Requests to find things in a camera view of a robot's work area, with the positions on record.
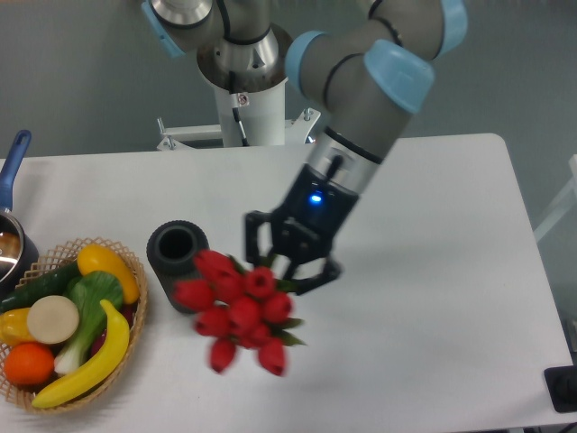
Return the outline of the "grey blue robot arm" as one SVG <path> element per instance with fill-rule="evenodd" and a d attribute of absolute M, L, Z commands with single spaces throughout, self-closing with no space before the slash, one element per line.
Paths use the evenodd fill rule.
<path fill-rule="evenodd" d="M 433 85 L 431 61 L 468 29 L 461 1 L 372 1 L 344 35 L 291 38 L 267 1 L 145 1 L 156 39 L 173 57 L 195 52 L 217 100 L 227 147 L 285 142 L 284 87 L 330 115 L 287 196 L 245 216 L 245 259 L 283 256 L 283 278 L 304 294 L 340 276 L 333 241 Z"/>

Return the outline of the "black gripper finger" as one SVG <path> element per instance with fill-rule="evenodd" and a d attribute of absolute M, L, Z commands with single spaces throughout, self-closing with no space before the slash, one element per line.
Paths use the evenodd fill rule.
<path fill-rule="evenodd" d="M 270 248 L 262 254 L 259 247 L 259 231 L 265 224 L 270 225 Z M 244 216 L 245 260 L 253 266 L 272 266 L 280 253 L 280 222 L 277 209 L 265 213 L 258 210 Z"/>
<path fill-rule="evenodd" d="M 317 274 L 303 279 L 291 279 L 290 292 L 302 296 L 337 280 L 341 274 L 342 265 L 332 256 L 327 256 L 321 261 Z"/>

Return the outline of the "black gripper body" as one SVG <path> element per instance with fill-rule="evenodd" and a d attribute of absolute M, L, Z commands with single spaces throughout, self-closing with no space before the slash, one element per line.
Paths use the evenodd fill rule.
<path fill-rule="evenodd" d="M 280 253 L 289 260 L 283 279 L 295 278 L 299 266 L 332 256 L 333 242 L 359 195 L 336 182 L 339 163 L 324 172 L 304 164 L 276 209 L 280 222 Z"/>

